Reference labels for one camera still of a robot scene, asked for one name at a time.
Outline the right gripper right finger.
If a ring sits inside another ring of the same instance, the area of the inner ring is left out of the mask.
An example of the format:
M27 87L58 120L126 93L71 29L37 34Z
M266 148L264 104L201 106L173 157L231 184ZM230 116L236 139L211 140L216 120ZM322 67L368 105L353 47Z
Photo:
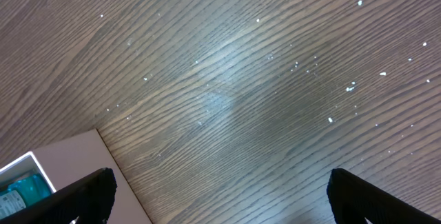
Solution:
M440 224L342 168L331 171L327 196L337 224Z

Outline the blue mouthwash bottle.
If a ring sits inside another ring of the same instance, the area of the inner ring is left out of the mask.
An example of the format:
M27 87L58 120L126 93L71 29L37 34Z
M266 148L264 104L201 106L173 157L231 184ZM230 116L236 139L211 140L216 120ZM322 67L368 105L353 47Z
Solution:
M9 184L1 191L1 219L13 215L51 195L40 174L33 174Z

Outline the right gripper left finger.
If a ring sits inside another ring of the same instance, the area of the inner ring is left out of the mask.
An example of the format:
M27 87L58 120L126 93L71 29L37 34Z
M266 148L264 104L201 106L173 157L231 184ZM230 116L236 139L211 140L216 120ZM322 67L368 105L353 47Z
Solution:
M116 189L113 170L104 167L3 218L1 224L106 224Z

